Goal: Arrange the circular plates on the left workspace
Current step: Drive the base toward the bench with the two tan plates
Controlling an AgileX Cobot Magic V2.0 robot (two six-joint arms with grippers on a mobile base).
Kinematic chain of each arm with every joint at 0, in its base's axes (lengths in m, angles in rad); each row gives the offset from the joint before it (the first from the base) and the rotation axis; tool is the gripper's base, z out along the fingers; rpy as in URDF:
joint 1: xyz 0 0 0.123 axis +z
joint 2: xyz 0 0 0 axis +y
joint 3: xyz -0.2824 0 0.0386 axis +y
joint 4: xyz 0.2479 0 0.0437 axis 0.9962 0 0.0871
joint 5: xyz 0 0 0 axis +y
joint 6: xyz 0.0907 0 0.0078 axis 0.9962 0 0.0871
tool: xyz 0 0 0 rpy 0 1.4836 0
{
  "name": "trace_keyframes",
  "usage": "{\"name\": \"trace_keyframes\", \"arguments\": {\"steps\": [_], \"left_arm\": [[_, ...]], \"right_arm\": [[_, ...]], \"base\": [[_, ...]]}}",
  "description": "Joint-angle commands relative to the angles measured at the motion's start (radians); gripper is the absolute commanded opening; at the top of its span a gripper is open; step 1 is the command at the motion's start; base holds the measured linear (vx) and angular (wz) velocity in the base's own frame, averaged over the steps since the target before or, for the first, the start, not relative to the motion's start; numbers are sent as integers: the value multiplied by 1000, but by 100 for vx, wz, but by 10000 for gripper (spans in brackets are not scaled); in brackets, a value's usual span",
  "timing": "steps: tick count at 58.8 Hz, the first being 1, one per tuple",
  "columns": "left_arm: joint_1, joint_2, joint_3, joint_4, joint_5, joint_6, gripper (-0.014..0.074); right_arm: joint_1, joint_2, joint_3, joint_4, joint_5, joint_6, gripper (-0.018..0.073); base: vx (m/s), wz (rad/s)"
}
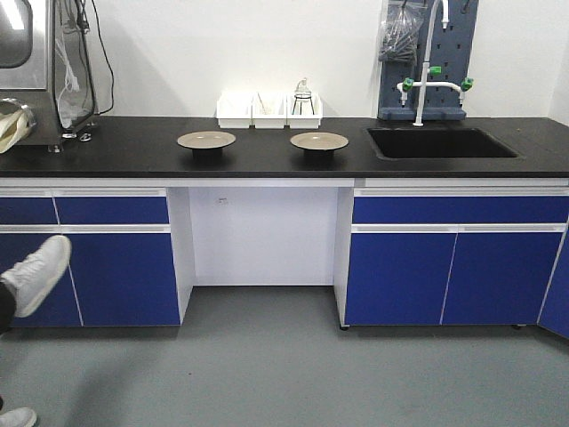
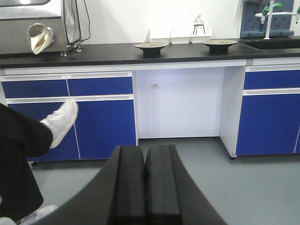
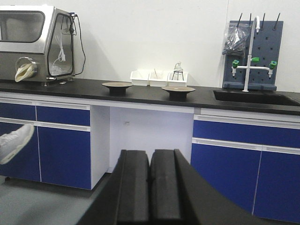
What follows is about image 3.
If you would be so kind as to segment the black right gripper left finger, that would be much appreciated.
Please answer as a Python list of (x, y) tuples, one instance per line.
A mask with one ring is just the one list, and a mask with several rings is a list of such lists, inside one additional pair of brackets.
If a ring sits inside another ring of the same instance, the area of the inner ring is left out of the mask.
[(148, 175), (145, 151), (122, 150), (109, 180), (78, 224), (149, 224)]

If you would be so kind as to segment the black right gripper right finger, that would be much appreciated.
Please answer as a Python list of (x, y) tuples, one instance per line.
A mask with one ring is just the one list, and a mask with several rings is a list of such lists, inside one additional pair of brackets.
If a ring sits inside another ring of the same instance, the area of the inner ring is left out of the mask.
[(155, 150), (151, 160), (154, 225), (274, 225), (214, 189), (179, 150)]

